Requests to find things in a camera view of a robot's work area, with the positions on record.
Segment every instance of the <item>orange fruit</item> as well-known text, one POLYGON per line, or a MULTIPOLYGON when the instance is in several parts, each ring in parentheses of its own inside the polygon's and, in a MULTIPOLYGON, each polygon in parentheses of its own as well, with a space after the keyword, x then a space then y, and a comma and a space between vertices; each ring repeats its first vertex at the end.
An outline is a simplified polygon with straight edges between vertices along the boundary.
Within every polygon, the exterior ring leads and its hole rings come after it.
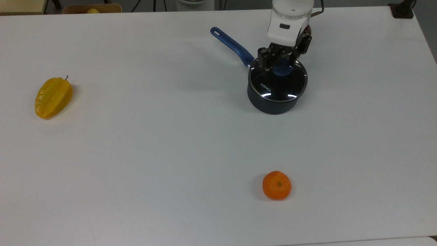
POLYGON ((263 192, 272 200, 283 200, 288 197, 290 191, 290 179, 280 171, 273 171, 263 179, 263 192))

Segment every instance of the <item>yellow fruit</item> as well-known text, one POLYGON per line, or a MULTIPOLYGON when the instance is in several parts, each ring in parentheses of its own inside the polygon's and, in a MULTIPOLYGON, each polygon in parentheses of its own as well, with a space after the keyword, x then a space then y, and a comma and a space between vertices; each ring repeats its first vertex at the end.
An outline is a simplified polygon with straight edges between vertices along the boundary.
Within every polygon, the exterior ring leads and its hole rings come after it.
POLYGON ((35 99, 35 113, 43 119, 59 113, 70 102, 73 88, 68 80, 51 78, 39 89, 35 99))
POLYGON ((97 9, 90 9, 88 10, 87 14, 98 14, 100 13, 97 9))

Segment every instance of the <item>white device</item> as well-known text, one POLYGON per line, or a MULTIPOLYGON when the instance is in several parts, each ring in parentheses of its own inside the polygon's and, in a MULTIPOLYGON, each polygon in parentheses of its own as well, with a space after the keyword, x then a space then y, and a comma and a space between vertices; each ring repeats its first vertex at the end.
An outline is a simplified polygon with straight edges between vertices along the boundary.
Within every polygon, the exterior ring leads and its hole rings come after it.
POLYGON ((267 38, 281 46, 295 47, 308 26, 314 0, 273 0, 267 38))

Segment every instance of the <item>black mount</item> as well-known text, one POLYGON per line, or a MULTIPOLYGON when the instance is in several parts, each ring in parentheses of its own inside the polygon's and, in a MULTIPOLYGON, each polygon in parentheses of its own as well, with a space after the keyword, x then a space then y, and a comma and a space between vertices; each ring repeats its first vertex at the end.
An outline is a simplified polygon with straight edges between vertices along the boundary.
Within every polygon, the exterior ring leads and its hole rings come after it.
POLYGON ((412 19, 414 14, 411 8, 414 0, 404 0, 400 4, 388 4, 392 10, 392 15, 396 19, 412 19))

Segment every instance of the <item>saucepan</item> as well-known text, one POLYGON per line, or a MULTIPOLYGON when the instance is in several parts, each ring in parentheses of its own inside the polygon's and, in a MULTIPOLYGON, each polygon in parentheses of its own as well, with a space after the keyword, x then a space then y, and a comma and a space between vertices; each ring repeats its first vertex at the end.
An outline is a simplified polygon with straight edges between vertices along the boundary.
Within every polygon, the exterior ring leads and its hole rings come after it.
POLYGON ((233 50, 244 65, 249 68, 247 96, 258 110, 277 115, 291 110, 305 91, 308 75, 303 65, 296 60, 288 63, 284 56, 274 67, 266 71, 243 46, 217 27, 211 28, 211 34, 233 50))

